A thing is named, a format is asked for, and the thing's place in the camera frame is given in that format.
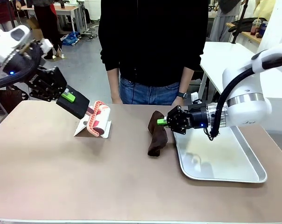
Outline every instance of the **hand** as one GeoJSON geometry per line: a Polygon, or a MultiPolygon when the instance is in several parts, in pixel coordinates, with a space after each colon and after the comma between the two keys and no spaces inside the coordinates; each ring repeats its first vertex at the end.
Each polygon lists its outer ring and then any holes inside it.
{"type": "Polygon", "coordinates": [[[15,2],[15,6],[16,6],[17,10],[21,10],[21,3],[19,1],[15,2]]]}
{"type": "Polygon", "coordinates": [[[181,97],[175,98],[175,100],[172,103],[172,106],[177,106],[177,105],[183,106],[183,98],[181,97]]]}
{"type": "Polygon", "coordinates": [[[120,99],[120,97],[116,97],[116,98],[112,98],[112,103],[113,104],[123,104],[122,100],[120,99]]]}

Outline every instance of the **black pole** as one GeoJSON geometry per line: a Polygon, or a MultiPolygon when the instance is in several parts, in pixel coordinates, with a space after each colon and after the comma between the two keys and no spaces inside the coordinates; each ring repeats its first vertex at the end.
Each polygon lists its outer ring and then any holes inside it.
{"type": "Polygon", "coordinates": [[[8,13],[9,13],[9,18],[10,18],[10,21],[11,21],[11,25],[12,25],[12,27],[13,28],[15,28],[15,24],[14,24],[14,20],[13,20],[13,17],[12,17],[12,15],[11,15],[11,8],[10,8],[10,2],[9,2],[9,0],[6,0],[6,4],[7,4],[7,9],[8,9],[8,13]]]}
{"type": "Polygon", "coordinates": [[[235,35],[234,35],[234,37],[233,37],[232,43],[235,43],[236,38],[238,37],[238,35],[239,35],[239,33],[240,33],[240,26],[241,26],[241,24],[242,24],[242,21],[243,21],[243,18],[244,18],[246,9],[247,9],[247,7],[248,7],[248,2],[249,2],[249,0],[246,0],[246,2],[245,2],[245,4],[244,4],[243,12],[242,12],[242,15],[240,16],[240,20],[239,20],[239,23],[238,23],[238,27],[236,28],[235,35]]]}

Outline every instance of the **silver baking tray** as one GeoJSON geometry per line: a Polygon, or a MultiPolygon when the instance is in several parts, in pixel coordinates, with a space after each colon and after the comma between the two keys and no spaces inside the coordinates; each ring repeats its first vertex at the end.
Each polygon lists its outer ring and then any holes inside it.
{"type": "Polygon", "coordinates": [[[236,126],[210,141],[203,129],[174,133],[183,173],[194,180],[263,183],[267,173],[236,126]]]}

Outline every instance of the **black pants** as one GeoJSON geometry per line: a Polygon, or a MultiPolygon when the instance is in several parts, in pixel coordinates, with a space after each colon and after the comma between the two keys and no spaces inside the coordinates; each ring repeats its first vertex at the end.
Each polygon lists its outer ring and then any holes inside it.
{"type": "MultiPolygon", "coordinates": [[[[58,26],[57,26],[57,16],[53,13],[50,6],[38,7],[34,6],[35,15],[39,26],[42,30],[43,37],[49,39],[54,45],[54,49],[57,50],[58,47],[62,47],[58,26]]],[[[48,55],[53,55],[53,51],[50,50],[48,55]]]]}

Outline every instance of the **yellow cloth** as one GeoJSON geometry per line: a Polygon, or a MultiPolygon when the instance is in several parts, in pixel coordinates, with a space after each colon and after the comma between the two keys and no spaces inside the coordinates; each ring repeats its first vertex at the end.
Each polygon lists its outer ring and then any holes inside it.
{"type": "Polygon", "coordinates": [[[269,21],[275,2],[276,0],[256,0],[256,9],[253,17],[261,17],[269,21]]]}

